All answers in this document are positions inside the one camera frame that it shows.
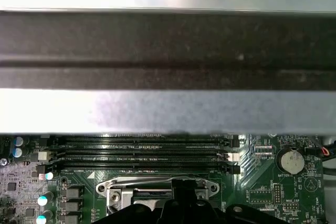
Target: black cable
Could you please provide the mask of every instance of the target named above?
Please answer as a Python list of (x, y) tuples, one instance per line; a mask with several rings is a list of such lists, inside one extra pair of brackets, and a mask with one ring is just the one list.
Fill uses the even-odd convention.
[(320, 143), (319, 140), (315, 138), (315, 136), (309, 137), (309, 140), (312, 141), (318, 148), (322, 148), (323, 145)]
[(328, 161), (328, 160), (331, 160), (331, 159), (334, 159), (334, 158), (336, 158), (336, 155), (330, 155), (330, 156), (327, 156), (327, 157), (323, 157), (322, 161), (324, 162), (324, 161)]
[(323, 174), (336, 176), (336, 168), (323, 168)]

